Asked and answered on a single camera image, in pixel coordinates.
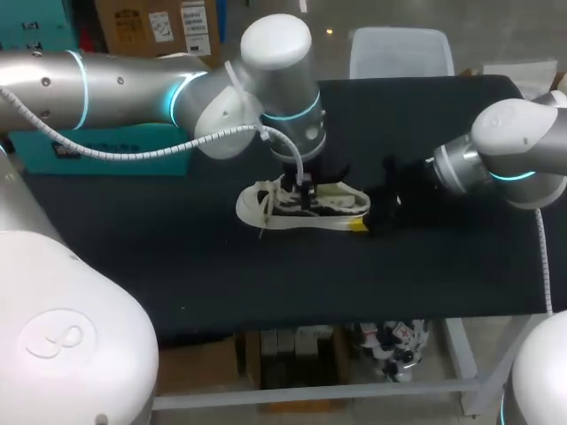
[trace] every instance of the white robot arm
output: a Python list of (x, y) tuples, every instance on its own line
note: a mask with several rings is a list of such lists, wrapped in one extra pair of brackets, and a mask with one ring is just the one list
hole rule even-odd
[[(436, 149), (439, 182), (456, 195), (494, 182), (513, 206), (555, 202), (567, 175), (567, 97), (558, 91), (528, 102), (503, 100), (486, 108), (469, 135)], [(567, 312), (543, 321), (524, 341), (512, 367), (500, 425), (567, 421)]]
[[(302, 164), (325, 145), (310, 49), (303, 21), (273, 15), (245, 32), (241, 59), (214, 72), (187, 55), (2, 52), (0, 129), (39, 128), (72, 143), (55, 130), (166, 122), (224, 159), (252, 140), (261, 115), (283, 140), (271, 144), (274, 155), (298, 164), (300, 181)], [(148, 315), (63, 245), (1, 150), (0, 269), (0, 423), (148, 423), (158, 367)]]

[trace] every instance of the white cable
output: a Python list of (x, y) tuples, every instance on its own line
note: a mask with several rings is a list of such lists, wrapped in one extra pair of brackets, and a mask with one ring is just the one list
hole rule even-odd
[(261, 112), (256, 113), (256, 111), (252, 107), (250, 97), (246, 95), (245, 90), (242, 87), (242, 84), (240, 84), (240, 80), (237, 77), (237, 73), (234, 72), (232, 64), (227, 60), (224, 63), (224, 67), (227, 70), (227, 74), (229, 75), (230, 82), (232, 82), (232, 86), (237, 91), (240, 102), (242, 102), (242, 105), (245, 108), (245, 112), (249, 112), (251, 116), (256, 117), (256, 122), (254, 122), (254, 125), (256, 126), (258, 133), (260, 133), (260, 138), (264, 142), (266, 142), (267, 140), (269, 140), (269, 134), (264, 130), (264, 125), (262, 124), (262, 121), (260, 121)]
[[(41, 121), (33, 112), (31, 112), (22, 102), (18, 99), (16, 95), (14, 95), (10, 90), (5, 87), (0, 86), (0, 97), (3, 97), (17, 112), (22, 115), (26, 120), (28, 120), (35, 128), (39, 131), (47, 135), (51, 140), (55, 142), (61, 143), (66, 148), (79, 152), (80, 154), (96, 158), (96, 159), (103, 159), (106, 161), (137, 161), (141, 159), (150, 159), (150, 158), (160, 158), (165, 157), (167, 155), (172, 155), (174, 153), (186, 151), (192, 148), (195, 148), (203, 143), (208, 143), (213, 140), (220, 139), (226, 135), (235, 135), (237, 133), (243, 133), (245, 131), (253, 131), (256, 132), (257, 128), (255, 126), (238, 126), (234, 128), (229, 128), (227, 130), (222, 130), (216, 133), (212, 133), (210, 135), (204, 135), (194, 140), (189, 140), (188, 142), (178, 144), (176, 146), (172, 146), (171, 148), (159, 149), (157, 151), (150, 151), (150, 152), (140, 152), (140, 153), (110, 153), (110, 152), (102, 152), (102, 151), (95, 151), (94, 149), (89, 149), (84, 146), (81, 146), (78, 143), (73, 142), (70, 139), (67, 139), (65, 136), (61, 135), (53, 128), (45, 124)], [(291, 139), (282, 133), (281, 131), (264, 126), (263, 129), (269, 133), (270, 135), (280, 139), (284, 144), (290, 148), (293, 157), (295, 158), (296, 165), (298, 168), (297, 173), (297, 184), (301, 186), (303, 182), (303, 162), (301, 161), (301, 154), (297, 146), (291, 141)]]
[(543, 270), (543, 289), (546, 296), (546, 310), (548, 316), (553, 315), (551, 305), (551, 280), (549, 279), (548, 245), (546, 243), (546, 230), (543, 227), (543, 216), (541, 210), (535, 210), (535, 220), (538, 223), (538, 233), (540, 234), (541, 269)]

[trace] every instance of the yellow tag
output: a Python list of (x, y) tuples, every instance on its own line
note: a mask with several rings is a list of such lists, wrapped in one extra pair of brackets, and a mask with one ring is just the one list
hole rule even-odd
[(359, 217), (358, 219), (351, 220), (348, 223), (348, 228), (350, 229), (351, 232), (368, 232), (369, 231), (369, 228), (367, 228), (366, 224), (364, 224), (364, 220), (362, 219), (362, 217)]

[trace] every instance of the table leg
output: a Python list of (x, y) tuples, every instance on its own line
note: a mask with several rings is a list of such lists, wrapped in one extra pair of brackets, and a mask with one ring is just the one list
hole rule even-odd
[(508, 379), (514, 358), (528, 334), (545, 319), (544, 314), (513, 316), (497, 343), (492, 366), (480, 371), (478, 390), (464, 392), (461, 405), (467, 416), (486, 412), (491, 403), (501, 393), (502, 386)]

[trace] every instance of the cardboard box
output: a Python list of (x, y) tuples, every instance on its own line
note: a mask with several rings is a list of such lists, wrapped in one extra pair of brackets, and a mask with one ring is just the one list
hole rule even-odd
[[(260, 332), (246, 332), (245, 339), (246, 373), (257, 389), (348, 383), (348, 346), (339, 326), (334, 327), (331, 340), (319, 341), (318, 357), (306, 356), (300, 361), (293, 354), (261, 357)], [(345, 405), (343, 399), (324, 399), (266, 403), (259, 409), (265, 413), (309, 413), (330, 412)]]
[(96, 5), (113, 55), (156, 58), (189, 52), (218, 66), (214, 0), (96, 0)]
[(235, 338), (159, 351), (156, 393), (179, 395), (238, 382)]

